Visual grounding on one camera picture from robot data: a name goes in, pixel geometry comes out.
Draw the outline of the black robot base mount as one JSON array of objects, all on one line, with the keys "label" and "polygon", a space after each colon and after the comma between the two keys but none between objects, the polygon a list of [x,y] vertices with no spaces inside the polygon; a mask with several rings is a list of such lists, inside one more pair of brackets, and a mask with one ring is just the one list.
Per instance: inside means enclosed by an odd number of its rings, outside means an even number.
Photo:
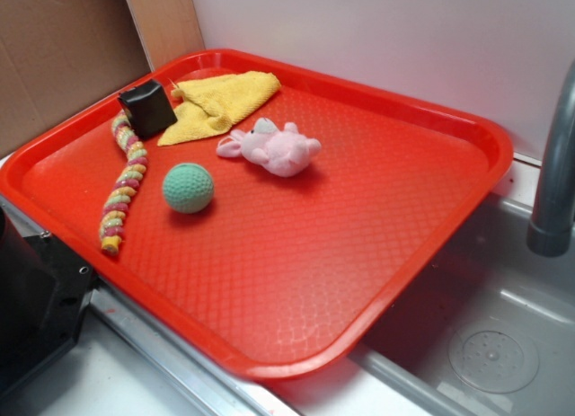
[{"label": "black robot base mount", "polygon": [[22,236],[1,212],[1,397],[78,341],[93,267],[55,236]]}]

